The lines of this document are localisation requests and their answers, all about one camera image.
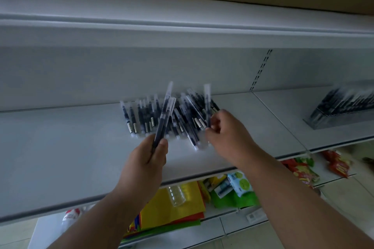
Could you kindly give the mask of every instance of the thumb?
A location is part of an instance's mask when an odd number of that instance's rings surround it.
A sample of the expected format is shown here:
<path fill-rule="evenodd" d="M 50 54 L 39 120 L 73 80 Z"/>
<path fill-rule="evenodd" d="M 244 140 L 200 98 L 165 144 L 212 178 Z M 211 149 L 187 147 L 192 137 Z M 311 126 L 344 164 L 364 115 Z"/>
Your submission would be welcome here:
<path fill-rule="evenodd" d="M 166 139 L 161 139 L 152 155 L 151 162 L 158 165 L 164 165 L 166 163 L 166 154 L 168 153 L 168 148 L 168 141 Z"/>
<path fill-rule="evenodd" d="M 205 137 L 209 143 L 214 145 L 219 140 L 220 135 L 212 128 L 205 128 Z"/>

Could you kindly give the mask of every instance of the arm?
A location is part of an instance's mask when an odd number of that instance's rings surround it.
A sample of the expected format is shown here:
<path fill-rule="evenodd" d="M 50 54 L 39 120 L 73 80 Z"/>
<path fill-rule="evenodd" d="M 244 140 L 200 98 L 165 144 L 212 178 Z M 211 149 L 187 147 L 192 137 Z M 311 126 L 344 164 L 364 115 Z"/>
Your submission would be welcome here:
<path fill-rule="evenodd" d="M 285 248 L 374 248 L 374 241 L 263 151 L 221 110 L 206 130 L 216 151 L 244 172 Z"/>
<path fill-rule="evenodd" d="M 116 249 L 122 236 L 156 194 L 166 163 L 168 141 L 162 139 L 151 156 L 154 135 L 135 148 L 115 189 L 77 220 L 49 249 Z"/>

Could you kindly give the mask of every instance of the pile of pens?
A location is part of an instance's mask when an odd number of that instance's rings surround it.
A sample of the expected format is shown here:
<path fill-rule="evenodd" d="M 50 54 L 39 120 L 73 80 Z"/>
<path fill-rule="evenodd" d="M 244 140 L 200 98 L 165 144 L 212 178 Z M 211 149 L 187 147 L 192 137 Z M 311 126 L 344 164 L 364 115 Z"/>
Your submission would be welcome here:
<path fill-rule="evenodd" d="M 157 94 L 153 100 L 148 96 L 147 99 L 136 100 L 135 104 L 120 101 L 130 135 L 139 137 L 155 132 L 153 149 L 162 138 L 169 138 L 172 134 L 177 139 L 187 137 L 197 150 L 199 130 L 211 126 L 211 116 L 219 111 L 219 107 L 211 99 L 210 84 L 204 85 L 204 95 L 188 89 L 187 93 L 180 94 L 179 99 L 171 96 L 172 86 L 173 82 L 170 82 L 162 105 Z"/>
<path fill-rule="evenodd" d="M 313 129 L 374 119 L 374 81 L 336 86 L 305 121 Z"/>

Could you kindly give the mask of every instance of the yellow paper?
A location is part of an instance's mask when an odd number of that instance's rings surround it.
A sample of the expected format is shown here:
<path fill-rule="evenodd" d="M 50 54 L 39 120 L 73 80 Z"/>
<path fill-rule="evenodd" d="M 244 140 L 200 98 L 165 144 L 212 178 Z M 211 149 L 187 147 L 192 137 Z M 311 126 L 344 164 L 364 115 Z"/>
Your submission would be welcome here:
<path fill-rule="evenodd" d="M 152 228 L 168 224 L 180 218 L 205 211 L 205 206 L 197 181 L 180 185 L 185 196 L 185 203 L 179 207 L 171 204 L 166 188 L 157 191 L 156 195 L 141 211 L 141 228 Z"/>

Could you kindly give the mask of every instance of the hand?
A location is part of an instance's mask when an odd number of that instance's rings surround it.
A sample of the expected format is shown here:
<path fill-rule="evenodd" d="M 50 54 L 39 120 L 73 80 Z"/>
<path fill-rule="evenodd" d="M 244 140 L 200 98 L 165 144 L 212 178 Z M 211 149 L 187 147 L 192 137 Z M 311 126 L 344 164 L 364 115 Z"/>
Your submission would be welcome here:
<path fill-rule="evenodd" d="M 220 110 L 211 119 L 212 128 L 205 129 L 207 140 L 220 156 L 237 168 L 246 163 L 257 147 L 244 125 L 227 110 Z"/>
<path fill-rule="evenodd" d="M 132 200 L 143 209 L 153 198 L 162 182 L 162 167 L 166 164 L 168 141 L 161 139 L 153 155 L 155 134 L 145 138 L 127 159 L 117 186 L 113 190 L 125 200 Z"/>

